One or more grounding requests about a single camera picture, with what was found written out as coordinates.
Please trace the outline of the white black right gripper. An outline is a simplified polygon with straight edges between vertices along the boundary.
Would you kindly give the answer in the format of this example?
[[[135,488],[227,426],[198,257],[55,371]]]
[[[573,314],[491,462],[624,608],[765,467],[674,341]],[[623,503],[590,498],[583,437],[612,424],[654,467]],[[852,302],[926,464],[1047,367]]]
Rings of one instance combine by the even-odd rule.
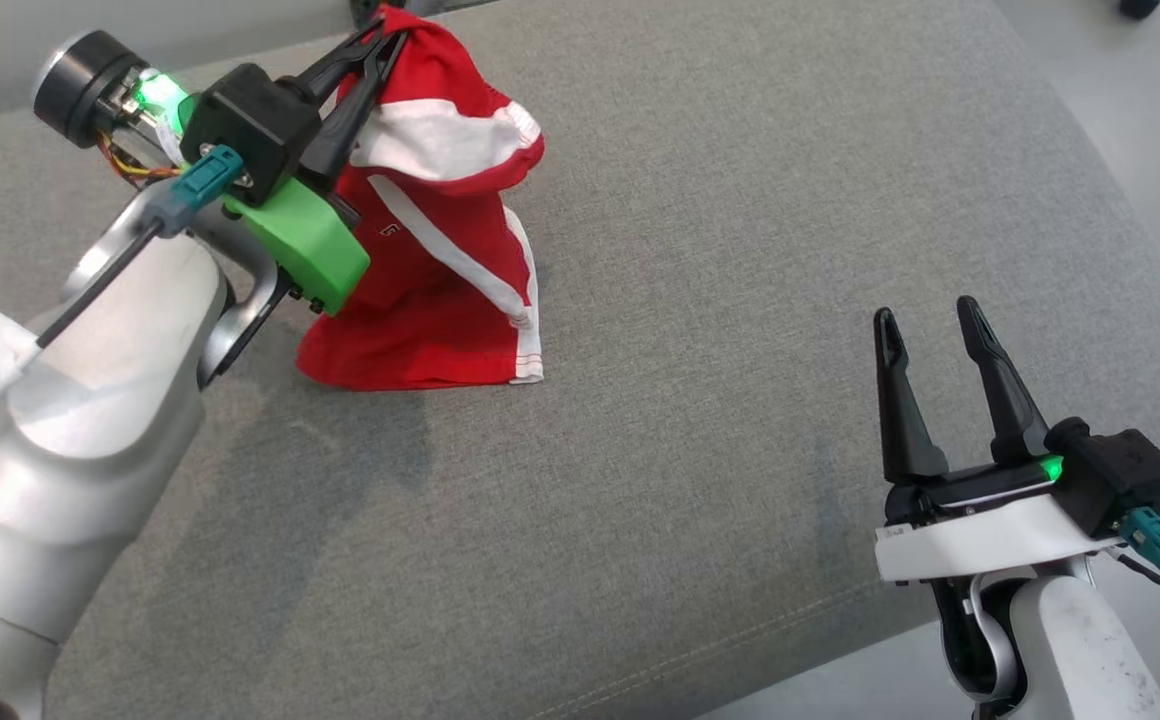
[[[973,577],[1119,544],[1118,536],[1093,538],[1083,532],[1054,500],[1063,460],[1045,456],[1046,420],[974,297],[959,297],[958,320],[983,381],[993,460],[1020,464],[983,465],[942,477],[949,461],[929,437],[906,374],[909,352],[894,311],[877,310],[873,356],[883,478],[896,483],[883,506],[886,523],[873,533],[880,579]]]

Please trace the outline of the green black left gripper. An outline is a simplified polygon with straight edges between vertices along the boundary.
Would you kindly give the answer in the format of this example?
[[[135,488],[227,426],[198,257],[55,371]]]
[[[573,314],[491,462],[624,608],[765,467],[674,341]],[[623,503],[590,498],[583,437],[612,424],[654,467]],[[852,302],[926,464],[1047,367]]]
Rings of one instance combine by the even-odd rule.
[[[140,187],[129,218],[137,246],[187,231],[220,204],[312,310],[334,315],[369,264],[338,177],[407,39],[374,20],[297,77],[242,63],[187,94],[95,29],[45,61],[32,114]]]

